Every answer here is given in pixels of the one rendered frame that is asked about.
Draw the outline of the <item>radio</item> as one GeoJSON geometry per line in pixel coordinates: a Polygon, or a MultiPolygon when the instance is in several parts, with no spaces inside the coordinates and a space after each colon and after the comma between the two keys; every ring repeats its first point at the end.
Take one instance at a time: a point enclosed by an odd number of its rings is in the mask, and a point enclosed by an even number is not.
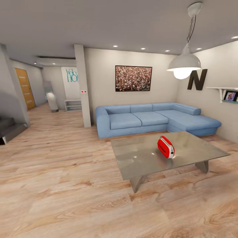
{"type": "Polygon", "coordinates": [[[172,158],[174,156],[175,149],[166,137],[161,136],[157,144],[159,150],[166,158],[172,158]]]}

